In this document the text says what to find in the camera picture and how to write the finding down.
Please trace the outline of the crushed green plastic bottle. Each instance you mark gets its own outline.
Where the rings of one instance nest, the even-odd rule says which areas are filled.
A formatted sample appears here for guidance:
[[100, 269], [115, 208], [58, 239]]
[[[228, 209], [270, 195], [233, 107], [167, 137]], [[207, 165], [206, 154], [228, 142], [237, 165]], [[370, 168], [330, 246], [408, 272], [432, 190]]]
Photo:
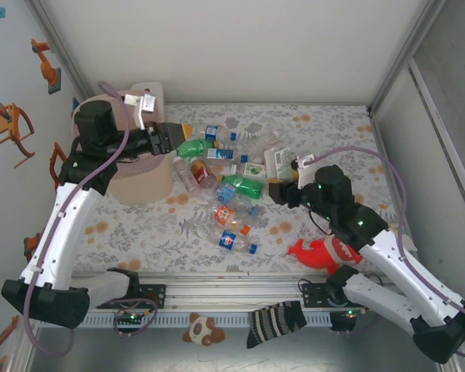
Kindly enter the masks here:
[[209, 149], [215, 149], [219, 142], [208, 139], [191, 139], [177, 148], [177, 155], [182, 158], [200, 157]]

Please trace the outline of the clear bottle green white label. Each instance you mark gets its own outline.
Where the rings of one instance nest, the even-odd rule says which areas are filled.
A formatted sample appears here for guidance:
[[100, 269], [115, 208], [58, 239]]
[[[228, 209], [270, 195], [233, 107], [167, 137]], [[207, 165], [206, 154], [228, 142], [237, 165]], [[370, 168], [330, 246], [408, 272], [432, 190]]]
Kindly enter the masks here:
[[286, 180], [293, 177], [293, 153], [289, 146], [274, 146], [263, 152], [268, 179]]

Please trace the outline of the clear bottle dark blue label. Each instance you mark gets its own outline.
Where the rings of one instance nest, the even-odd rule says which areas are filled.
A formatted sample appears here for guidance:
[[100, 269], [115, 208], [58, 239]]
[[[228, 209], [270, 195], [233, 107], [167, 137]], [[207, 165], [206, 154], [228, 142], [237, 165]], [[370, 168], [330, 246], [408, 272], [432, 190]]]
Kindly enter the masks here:
[[235, 142], [237, 134], [230, 131], [225, 126], [207, 125], [205, 128], [205, 138], [220, 143]]

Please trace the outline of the clear bottle lime label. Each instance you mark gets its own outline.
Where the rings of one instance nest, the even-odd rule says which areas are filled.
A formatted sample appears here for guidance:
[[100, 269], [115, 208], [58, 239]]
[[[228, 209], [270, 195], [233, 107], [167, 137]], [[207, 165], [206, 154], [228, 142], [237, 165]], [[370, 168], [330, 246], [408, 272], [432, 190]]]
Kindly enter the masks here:
[[267, 179], [266, 167], [263, 164], [249, 162], [233, 164], [230, 167], [230, 174], [239, 175], [240, 177], [250, 178], [257, 181], [265, 181]]

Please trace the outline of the green Sprite bottle yellow cap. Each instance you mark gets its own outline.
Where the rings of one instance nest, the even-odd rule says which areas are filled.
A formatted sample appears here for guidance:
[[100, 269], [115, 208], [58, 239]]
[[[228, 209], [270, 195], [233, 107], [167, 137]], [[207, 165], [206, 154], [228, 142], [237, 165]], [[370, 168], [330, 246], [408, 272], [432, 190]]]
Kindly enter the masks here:
[[254, 200], [259, 200], [263, 194], [264, 185], [259, 181], [253, 181], [238, 175], [219, 175], [217, 179], [233, 186], [241, 195]]

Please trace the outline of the clear bottle blue mountain label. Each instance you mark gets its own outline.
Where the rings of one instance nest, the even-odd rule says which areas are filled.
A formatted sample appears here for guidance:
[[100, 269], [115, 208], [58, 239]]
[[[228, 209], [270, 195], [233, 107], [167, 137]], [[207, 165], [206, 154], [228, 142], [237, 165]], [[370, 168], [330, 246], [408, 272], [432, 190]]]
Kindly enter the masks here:
[[217, 161], [239, 161], [240, 163], [246, 163], [249, 160], [246, 154], [241, 154], [238, 150], [215, 148], [208, 149], [205, 158]]

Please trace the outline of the clear unlabelled plastic bottle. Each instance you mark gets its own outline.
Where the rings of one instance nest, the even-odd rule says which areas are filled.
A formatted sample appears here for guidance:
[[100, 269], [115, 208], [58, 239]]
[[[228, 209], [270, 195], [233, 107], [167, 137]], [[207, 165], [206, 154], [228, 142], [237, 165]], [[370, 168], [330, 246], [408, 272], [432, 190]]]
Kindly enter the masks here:
[[276, 143], [280, 138], [280, 133], [277, 130], [263, 133], [252, 139], [251, 150], [263, 152], [269, 145]]

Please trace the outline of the red orange label tea bottle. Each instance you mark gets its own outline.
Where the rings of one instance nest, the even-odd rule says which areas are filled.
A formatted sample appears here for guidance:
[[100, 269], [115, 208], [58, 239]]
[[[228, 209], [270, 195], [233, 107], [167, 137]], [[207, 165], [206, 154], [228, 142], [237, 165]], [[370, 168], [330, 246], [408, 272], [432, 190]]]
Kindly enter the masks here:
[[211, 168], [197, 157], [191, 158], [191, 173], [201, 188], [213, 188], [217, 179]]

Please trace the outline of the pinkish square clear bottle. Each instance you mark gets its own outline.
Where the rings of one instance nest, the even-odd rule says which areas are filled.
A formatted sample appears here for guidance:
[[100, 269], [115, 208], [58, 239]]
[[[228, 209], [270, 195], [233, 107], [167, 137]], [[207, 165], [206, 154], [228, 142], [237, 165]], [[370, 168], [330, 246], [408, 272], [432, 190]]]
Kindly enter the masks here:
[[183, 182], [187, 193], [191, 197], [198, 197], [200, 195], [201, 189], [186, 161], [183, 158], [176, 156], [172, 160], [172, 163], [175, 170], [177, 171], [178, 177]]

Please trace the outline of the clear bottle light blue label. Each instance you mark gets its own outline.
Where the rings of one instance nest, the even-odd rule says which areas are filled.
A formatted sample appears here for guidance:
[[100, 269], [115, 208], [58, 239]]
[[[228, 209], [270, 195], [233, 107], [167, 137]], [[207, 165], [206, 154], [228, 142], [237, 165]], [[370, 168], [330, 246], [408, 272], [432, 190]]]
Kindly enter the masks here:
[[219, 182], [213, 189], [214, 199], [242, 215], [256, 217], [258, 207], [248, 197], [238, 192], [231, 184]]

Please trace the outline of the clear bottle orange label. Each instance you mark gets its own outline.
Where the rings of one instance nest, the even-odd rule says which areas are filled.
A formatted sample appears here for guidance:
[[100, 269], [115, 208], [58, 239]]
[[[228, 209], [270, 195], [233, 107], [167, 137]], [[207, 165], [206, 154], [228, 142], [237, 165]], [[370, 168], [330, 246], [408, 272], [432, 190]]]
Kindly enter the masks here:
[[230, 207], [223, 205], [214, 211], [214, 220], [228, 231], [236, 231], [246, 236], [251, 228], [246, 224], [245, 218]]

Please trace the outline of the clear Pepsi bottle blue cap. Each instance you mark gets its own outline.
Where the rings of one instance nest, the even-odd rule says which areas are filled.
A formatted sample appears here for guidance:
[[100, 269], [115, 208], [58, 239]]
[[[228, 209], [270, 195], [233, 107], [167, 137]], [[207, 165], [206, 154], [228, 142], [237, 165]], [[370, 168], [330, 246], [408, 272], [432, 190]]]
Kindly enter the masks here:
[[235, 253], [257, 253], [257, 244], [252, 243], [242, 234], [237, 234], [228, 230], [219, 233], [218, 245], [228, 251]]

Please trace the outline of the beige ribbed waste bin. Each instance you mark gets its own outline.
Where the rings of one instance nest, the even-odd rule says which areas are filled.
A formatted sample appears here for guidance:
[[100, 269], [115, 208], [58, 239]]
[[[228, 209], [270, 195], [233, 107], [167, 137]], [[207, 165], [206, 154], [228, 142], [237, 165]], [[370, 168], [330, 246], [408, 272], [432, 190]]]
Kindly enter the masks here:
[[161, 165], [140, 176], [111, 179], [108, 193], [123, 205], [144, 205], [167, 198], [174, 186], [169, 156]]

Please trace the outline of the red shark plush toy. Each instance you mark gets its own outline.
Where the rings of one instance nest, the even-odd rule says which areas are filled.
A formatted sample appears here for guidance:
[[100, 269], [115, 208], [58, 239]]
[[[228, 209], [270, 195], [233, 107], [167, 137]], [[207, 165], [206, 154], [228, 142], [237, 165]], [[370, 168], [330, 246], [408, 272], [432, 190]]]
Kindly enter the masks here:
[[294, 255], [300, 264], [316, 270], [327, 270], [333, 275], [341, 266], [356, 266], [363, 257], [350, 246], [342, 243], [334, 235], [326, 236], [324, 240], [313, 240], [308, 247], [300, 239], [288, 249], [288, 255]]

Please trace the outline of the black striped sock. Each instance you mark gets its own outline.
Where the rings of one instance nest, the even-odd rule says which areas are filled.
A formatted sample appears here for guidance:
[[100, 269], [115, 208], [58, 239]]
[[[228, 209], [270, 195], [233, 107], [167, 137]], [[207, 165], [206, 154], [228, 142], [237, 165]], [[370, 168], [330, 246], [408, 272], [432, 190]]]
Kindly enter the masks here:
[[300, 301], [284, 301], [248, 313], [246, 348], [286, 336], [307, 325]]

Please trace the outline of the brown white panda plush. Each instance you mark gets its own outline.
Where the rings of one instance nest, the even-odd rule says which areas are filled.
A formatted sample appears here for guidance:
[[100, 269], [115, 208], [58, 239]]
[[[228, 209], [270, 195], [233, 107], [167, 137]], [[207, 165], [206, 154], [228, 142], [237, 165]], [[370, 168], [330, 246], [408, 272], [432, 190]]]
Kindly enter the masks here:
[[213, 317], [192, 312], [189, 315], [189, 322], [189, 329], [182, 337], [185, 343], [211, 346], [223, 342], [226, 338], [224, 330], [215, 325]]

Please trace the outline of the aluminium frame post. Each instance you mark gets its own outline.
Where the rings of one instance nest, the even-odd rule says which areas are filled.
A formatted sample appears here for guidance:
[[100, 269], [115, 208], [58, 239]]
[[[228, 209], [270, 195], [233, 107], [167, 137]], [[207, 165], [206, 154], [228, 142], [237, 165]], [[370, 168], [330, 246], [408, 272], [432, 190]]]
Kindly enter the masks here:
[[406, 37], [394, 63], [391, 65], [391, 69], [385, 76], [381, 87], [377, 90], [374, 100], [368, 107], [370, 115], [375, 115], [383, 105], [398, 75], [409, 64], [409, 61], [415, 55], [416, 50], [422, 44], [422, 41], [427, 36], [447, 2], [448, 0], [427, 0], [424, 9], [419, 13], [414, 26]]
[[54, 24], [53, 16], [50, 14], [47, 5], [43, 0], [24, 0], [37, 25], [44, 33], [47, 42], [57, 55], [62, 67], [67, 71], [74, 90], [82, 99], [89, 98], [94, 91], [82, 76], [81, 70], [77, 67], [67, 44], [64, 42], [61, 33]]

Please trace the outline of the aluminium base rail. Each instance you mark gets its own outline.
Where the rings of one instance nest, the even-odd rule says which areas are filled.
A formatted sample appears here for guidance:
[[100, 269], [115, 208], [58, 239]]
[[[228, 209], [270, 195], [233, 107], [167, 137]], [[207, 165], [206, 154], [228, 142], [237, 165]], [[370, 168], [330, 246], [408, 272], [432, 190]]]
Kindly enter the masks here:
[[302, 300], [298, 281], [324, 283], [306, 273], [150, 273], [143, 284], [164, 284], [167, 312], [249, 312], [283, 301]]

